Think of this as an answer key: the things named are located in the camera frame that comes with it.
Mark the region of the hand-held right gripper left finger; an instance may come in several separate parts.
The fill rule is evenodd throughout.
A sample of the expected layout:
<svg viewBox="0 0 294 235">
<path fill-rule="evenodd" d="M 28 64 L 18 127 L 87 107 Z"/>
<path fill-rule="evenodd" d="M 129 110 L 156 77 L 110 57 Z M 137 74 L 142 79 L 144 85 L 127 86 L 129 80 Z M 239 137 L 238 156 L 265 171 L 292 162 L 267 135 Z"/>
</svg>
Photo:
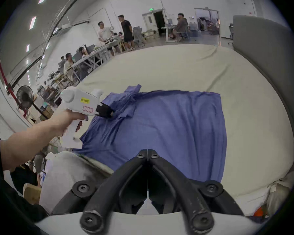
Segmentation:
<svg viewBox="0 0 294 235">
<path fill-rule="evenodd" d="M 136 215 L 147 199 L 147 150 L 141 150 L 110 177 L 79 180 L 60 199 L 52 216 L 82 212 L 80 226 L 88 234 L 104 234 L 112 212 Z"/>
</svg>

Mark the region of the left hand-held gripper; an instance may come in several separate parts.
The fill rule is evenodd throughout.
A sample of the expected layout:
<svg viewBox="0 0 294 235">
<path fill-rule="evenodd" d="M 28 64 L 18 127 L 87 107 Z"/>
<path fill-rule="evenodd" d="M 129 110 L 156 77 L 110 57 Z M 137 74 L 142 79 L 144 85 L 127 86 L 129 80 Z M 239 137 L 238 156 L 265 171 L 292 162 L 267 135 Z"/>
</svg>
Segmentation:
<svg viewBox="0 0 294 235">
<path fill-rule="evenodd" d="M 91 93 L 87 93 L 77 87 L 67 87 L 61 92 L 60 97 L 64 107 L 72 112 L 79 112 L 87 116 L 96 115 L 102 118 L 111 118 L 113 110 L 110 106 L 101 102 L 102 95 L 103 91 L 100 89 L 94 89 Z M 62 136 L 62 147 L 70 149 L 82 148 L 82 141 L 74 136 L 79 122 L 80 120 L 73 120 L 68 126 Z"/>
</svg>

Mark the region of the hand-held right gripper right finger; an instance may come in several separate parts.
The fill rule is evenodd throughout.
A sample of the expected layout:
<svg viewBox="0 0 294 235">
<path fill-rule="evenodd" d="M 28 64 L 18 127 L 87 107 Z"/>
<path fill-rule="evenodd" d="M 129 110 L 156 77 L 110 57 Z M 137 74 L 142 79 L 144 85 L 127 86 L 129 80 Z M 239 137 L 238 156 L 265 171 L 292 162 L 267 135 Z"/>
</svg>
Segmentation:
<svg viewBox="0 0 294 235">
<path fill-rule="evenodd" d="M 173 195 L 173 210 L 180 209 L 190 234 L 207 234 L 215 225 L 213 212 L 244 216 L 235 200 L 215 180 L 197 181 L 187 178 L 155 150 L 148 150 L 151 169 L 164 180 Z"/>
</svg>

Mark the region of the person's left hand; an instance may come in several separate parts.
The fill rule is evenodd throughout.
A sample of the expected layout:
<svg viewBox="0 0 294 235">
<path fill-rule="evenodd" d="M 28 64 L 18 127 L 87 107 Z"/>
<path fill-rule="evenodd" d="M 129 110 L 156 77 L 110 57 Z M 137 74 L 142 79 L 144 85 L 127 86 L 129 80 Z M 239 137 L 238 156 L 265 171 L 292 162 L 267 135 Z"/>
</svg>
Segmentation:
<svg viewBox="0 0 294 235">
<path fill-rule="evenodd" d="M 82 121 L 88 120 L 89 118 L 87 115 L 66 109 L 55 113 L 51 119 L 48 120 L 49 132 L 52 137 L 62 136 L 74 121 L 77 121 L 78 123 L 77 127 L 75 128 L 75 132 L 77 132 L 82 126 Z"/>
</svg>

